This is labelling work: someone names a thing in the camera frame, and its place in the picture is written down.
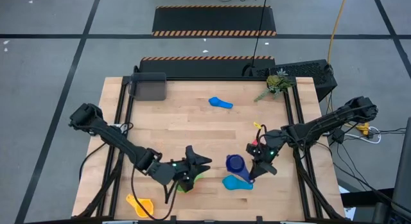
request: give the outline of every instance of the wooden table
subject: wooden table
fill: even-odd
[[[121,78],[106,78],[103,86],[99,106],[108,123],[114,121],[120,83]],[[298,78],[297,86],[305,121],[321,116],[313,80]],[[187,145],[193,145],[195,152],[213,160],[210,163],[211,169],[196,182],[194,190],[177,194],[171,215],[176,215],[178,220],[250,221],[255,220],[256,216],[262,216],[265,221],[304,220],[292,149],[287,146],[273,161],[278,170],[277,175],[267,173],[257,178],[253,190],[228,191],[222,184],[222,179],[229,175],[225,168],[227,155],[241,154],[248,169],[251,168],[251,156],[245,152],[245,147],[256,136],[257,128],[253,122],[265,124],[269,130],[288,124],[283,96],[276,99],[267,96],[257,103],[253,102],[265,87],[265,82],[168,82],[165,101],[134,101],[131,117],[134,128],[128,135],[132,143],[162,152],[164,162],[181,159]],[[292,95],[290,93],[293,116],[296,119]],[[213,96],[233,103],[233,108],[227,110],[210,106],[208,99]],[[121,116],[122,122],[127,98],[128,94]],[[319,142],[328,145],[325,138],[321,138]],[[100,144],[99,137],[91,137],[88,152]],[[100,150],[84,166],[73,215],[83,211],[100,188],[107,152],[108,148]],[[311,155],[319,189],[335,210],[344,216],[329,151],[316,145],[311,148]],[[132,165],[126,157],[121,174],[116,219],[141,219],[125,200],[127,194],[131,193],[131,170]],[[162,218],[167,213],[169,205],[164,204],[160,184],[136,171],[134,186],[137,197],[151,198],[155,206],[155,217]],[[307,192],[311,216],[315,216],[308,187]],[[110,197],[111,191],[107,193],[105,214],[108,213]]]

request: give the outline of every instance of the green plant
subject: green plant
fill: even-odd
[[[269,92],[273,94],[274,99],[281,93],[287,92],[287,88],[293,86],[293,82],[286,78],[288,74],[280,69],[277,75],[269,76],[267,78],[267,88],[256,98],[254,102],[263,99]]]

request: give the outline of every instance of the green object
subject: green object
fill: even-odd
[[[197,177],[194,178],[194,183],[195,183],[198,179],[200,179],[200,178],[203,178],[203,175],[197,175]],[[188,193],[188,192],[189,192],[189,191],[185,192],[185,191],[181,188],[180,185],[177,185],[177,191],[178,191],[178,192],[184,192],[184,193]]]
[[[283,69],[277,72],[277,75],[267,78],[267,88],[256,98],[254,102],[263,99],[269,92],[276,98],[281,92],[287,92],[287,88],[292,87],[293,83],[286,78],[288,76]]]

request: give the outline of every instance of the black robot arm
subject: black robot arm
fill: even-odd
[[[286,125],[281,127],[281,130],[268,131],[260,136],[260,138],[265,138],[265,144],[257,140],[256,145],[247,145],[247,153],[254,157],[250,180],[266,172],[277,173],[277,170],[272,166],[272,161],[285,143],[292,148],[309,148],[315,144],[323,133],[330,132],[350,121],[357,123],[372,121],[377,112],[376,105],[372,104],[369,98],[361,96],[348,101],[336,111],[309,123]]]
[[[160,162],[161,153],[132,144],[121,133],[120,128],[107,125],[101,109],[96,105],[84,103],[70,116],[70,120],[69,126],[92,135],[100,135],[104,142],[123,151],[138,171],[162,185],[174,180],[183,190],[189,191],[193,188],[195,177],[210,168],[204,164],[210,163],[211,159],[194,153],[191,146],[186,147],[186,158]]]

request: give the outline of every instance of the black mat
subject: black mat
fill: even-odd
[[[255,77],[267,77],[270,74],[277,74],[278,71],[283,69],[289,76],[312,77],[317,97],[321,101],[337,86],[333,74],[325,68],[326,65],[326,60],[279,64],[268,69],[253,70],[252,75]]]
[[[140,71],[166,73],[167,78],[240,78],[243,68],[251,62],[252,56],[144,57]],[[254,65],[263,69],[274,67],[274,57],[256,56]]]
[[[154,36],[256,37],[262,9],[260,36],[276,35],[269,6],[159,6],[155,10]]]

